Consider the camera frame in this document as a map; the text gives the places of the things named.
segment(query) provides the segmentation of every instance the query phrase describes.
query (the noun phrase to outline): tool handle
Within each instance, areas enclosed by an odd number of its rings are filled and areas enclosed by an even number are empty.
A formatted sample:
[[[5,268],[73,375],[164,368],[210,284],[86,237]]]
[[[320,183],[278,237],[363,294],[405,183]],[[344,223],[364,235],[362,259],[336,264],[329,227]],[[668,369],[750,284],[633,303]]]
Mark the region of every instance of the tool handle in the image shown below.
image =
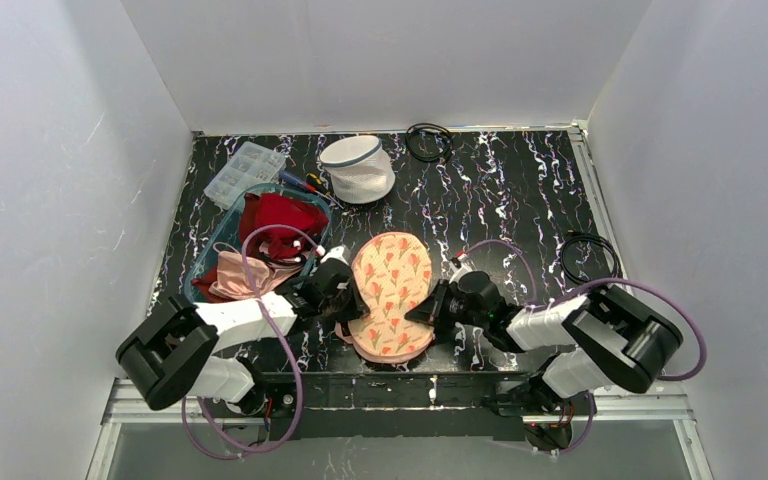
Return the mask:
[[[316,189],[317,192],[328,195],[328,189],[325,188],[325,183],[322,182],[322,179],[319,178],[319,176],[315,173],[308,173],[305,175],[305,180],[307,180],[307,183],[310,184],[313,188]]]
[[[280,178],[281,180],[284,180],[284,181],[285,181],[285,182],[287,182],[289,185],[292,185],[292,186],[294,186],[294,187],[298,187],[298,188],[301,188],[302,190],[305,190],[305,191],[307,191],[307,192],[311,192],[311,193],[318,193],[318,192],[316,191],[316,189],[315,189],[315,188],[313,188],[311,185],[309,185],[307,182],[305,182],[305,181],[304,181],[304,180],[302,180],[301,178],[299,178],[299,177],[297,177],[297,176],[293,175],[292,173],[290,173],[290,172],[288,172],[288,171],[286,171],[286,170],[281,170],[281,171],[278,173],[278,178]]]

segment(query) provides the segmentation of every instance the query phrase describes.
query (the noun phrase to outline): white wall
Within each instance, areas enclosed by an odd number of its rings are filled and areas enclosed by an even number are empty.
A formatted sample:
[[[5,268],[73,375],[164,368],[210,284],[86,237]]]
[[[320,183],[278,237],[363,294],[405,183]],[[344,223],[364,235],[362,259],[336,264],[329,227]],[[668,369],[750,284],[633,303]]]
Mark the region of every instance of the white wall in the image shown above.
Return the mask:
[[[122,0],[192,130],[568,123],[649,0]]]
[[[768,479],[768,1],[653,2],[590,126],[633,273],[707,333],[715,476]]]
[[[116,0],[0,0],[0,479],[83,478],[190,133]]]

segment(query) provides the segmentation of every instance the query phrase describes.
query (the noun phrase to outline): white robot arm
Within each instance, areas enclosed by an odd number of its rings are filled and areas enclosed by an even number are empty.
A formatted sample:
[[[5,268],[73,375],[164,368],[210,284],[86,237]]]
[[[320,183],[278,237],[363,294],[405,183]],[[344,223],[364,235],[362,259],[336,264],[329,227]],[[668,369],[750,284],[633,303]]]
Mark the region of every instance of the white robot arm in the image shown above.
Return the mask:
[[[618,287],[535,309],[509,304],[486,273],[463,265],[406,318],[435,329],[454,328],[455,322],[482,327],[506,352],[577,345],[501,396],[532,411],[552,411],[581,392],[608,385],[644,393],[683,342],[675,325]]]
[[[369,313],[357,293],[345,247],[329,251],[309,277],[263,295],[263,307],[287,335],[298,317],[345,323]],[[152,410],[185,395],[239,403],[255,386],[250,368],[215,353],[275,337],[256,299],[208,304],[181,295],[160,303],[122,343],[116,360]]]

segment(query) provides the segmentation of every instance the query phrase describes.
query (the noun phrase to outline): pink fabric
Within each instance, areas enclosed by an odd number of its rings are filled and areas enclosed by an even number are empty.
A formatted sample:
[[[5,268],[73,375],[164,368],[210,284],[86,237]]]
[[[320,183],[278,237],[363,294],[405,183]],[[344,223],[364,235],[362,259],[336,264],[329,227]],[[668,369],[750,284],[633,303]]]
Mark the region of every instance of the pink fabric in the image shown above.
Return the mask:
[[[229,300],[248,300],[254,298],[254,292],[246,280],[246,274],[243,262],[248,261],[252,270],[255,284],[261,293],[271,292],[278,285],[284,283],[288,278],[299,272],[304,262],[293,267],[271,268],[262,260],[256,258],[244,258],[241,253],[230,245],[230,251],[223,250],[219,253],[219,260],[216,264],[216,281],[210,285],[210,293]]]

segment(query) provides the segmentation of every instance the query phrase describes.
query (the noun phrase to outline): teal basket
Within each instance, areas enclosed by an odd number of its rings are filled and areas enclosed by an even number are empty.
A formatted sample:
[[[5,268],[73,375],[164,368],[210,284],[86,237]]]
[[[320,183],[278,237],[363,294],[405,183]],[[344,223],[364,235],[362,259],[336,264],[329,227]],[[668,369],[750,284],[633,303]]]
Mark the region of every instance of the teal basket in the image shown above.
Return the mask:
[[[196,261],[193,263],[190,271],[187,272],[187,278],[184,281],[184,296],[187,297],[187,300],[191,302],[207,301],[199,289],[193,286],[192,280],[194,278],[200,278],[204,276],[206,272],[209,272],[213,267],[216,266],[216,262],[219,257],[219,254],[213,250],[213,245],[215,245],[216,242],[230,243],[238,250],[242,249],[243,240],[245,239],[240,238],[239,226],[240,217],[242,217],[243,211],[246,208],[247,193],[253,193],[258,196],[263,195],[264,193],[277,193],[285,197],[301,200],[303,202],[314,205],[315,207],[322,210],[322,213],[324,213],[325,217],[328,218],[328,224],[322,231],[320,243],[325,245],[328,241],[328,237],[331,234],[331,209],[328,207],[328,204],[322,201],[322,199],[317,196],[308,195],[306,193],[285,188],[274,183],[261,183],[259,185],[254,185],[240,194],[239,197],[237,197],[237,200],[234,201],[234,204],[231,205],[231,208],[229,208],[228,212],[225,213],[225,216],[222,217],[222,221],[219,222],[219,226],[216,227],[216,230],[213,231],[213,235],[210,236],[210,240],[207,242],[207,245],[205,245],[205,247],[201,250],[201,253],[196,258]],[[301,274],[307,275],[310,273],[315,262],[316,255],[311,255],[307,259],[307,263],[305,263]]]

